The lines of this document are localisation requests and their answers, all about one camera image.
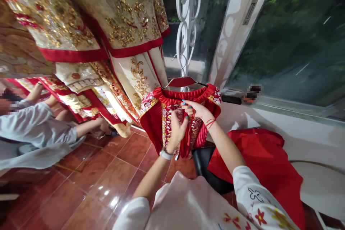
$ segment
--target woman's hand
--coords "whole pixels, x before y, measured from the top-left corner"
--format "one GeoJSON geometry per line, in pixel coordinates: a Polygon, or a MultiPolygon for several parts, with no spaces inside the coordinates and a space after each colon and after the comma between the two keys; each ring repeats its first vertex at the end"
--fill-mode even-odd
{"type": "Polygon", "coordinates": [[[184,138],[186,133],[186,128],[188,126],[188,116],[186,116],[180,124],[179,119],[177,118],[176,111],[171,112],[171,138],[166,146],[166,152],[173,154],[181,140],[184,138]]]}
{"type": "Polygon", "coordinates": [[[187,100],[182,100],[184,101],[182,105],[182,109],[187,112],[188,115],[193,115],[195,110],[195,117],[202,119],[202,121],[205,123],[206,121],[210,119],[215,119],[212,113],[203,105],[193,102],[193,101],[187,101],[187,100]]]}

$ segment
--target white shirt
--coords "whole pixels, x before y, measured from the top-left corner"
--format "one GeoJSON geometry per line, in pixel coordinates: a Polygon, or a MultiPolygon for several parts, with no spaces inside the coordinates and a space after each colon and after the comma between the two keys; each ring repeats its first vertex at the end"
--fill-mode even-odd
{"type": "Polygon", "coordinates": [[[177,171],[156,193],[152,211],[146,198],[130,201],[113,230],[142,229],[299,229],[247,166],[233,171],[238,210],[199,176],[189,180],[177,171]]]}

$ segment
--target black chair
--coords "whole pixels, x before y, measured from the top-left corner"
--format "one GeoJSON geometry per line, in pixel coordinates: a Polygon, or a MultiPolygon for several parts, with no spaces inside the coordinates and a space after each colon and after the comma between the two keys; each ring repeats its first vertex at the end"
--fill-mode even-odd
{"type": "Polygon", "coordinates": [[[194,149],[192,151],[192,156],[194,160],[195,171],[197,176],[205,177],[208,184],[219,194],[223,195],[234,190],[234,185],[224,181],[213,173],[207,170],[208,163],[211,160],[212,154],[216,149],[215,146],[212,147],[202,147],[194,149]]]}

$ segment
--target white sleeve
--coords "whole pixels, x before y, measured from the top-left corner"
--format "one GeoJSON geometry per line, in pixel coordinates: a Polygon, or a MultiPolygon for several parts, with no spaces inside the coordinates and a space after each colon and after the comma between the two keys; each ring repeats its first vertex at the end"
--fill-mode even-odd
{"type": "Polygon", "coordinates": [[[112,230],[144,230],[149,217],[150,204],[147,198],[135,198],[122,209],[112,230]]]}
{"type": "Polygon", "coordinates": [[[299,229],[249,167],[236,167],[233,178],[238,210],[258,229],[299,229]]]}

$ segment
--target sequin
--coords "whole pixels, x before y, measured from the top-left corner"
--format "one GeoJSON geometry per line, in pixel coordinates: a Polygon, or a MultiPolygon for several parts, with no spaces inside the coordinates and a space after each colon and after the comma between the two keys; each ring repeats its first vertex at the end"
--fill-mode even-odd
{"type": "Polygon", "coordinates": [[[134,65],[134,67],[132,67],[130,71],[134,76],[134,80],[136,80],[137,82],[135,89],[138,92],[140,98],[143,98],[145,94],[149,92],[148,85],[146,83],[147,77],[144,76],[144,69],[140,68],[140,65],[144,65],[144,63],[142,61],[137,62],[134,57],[130,61],[134,65]]]}

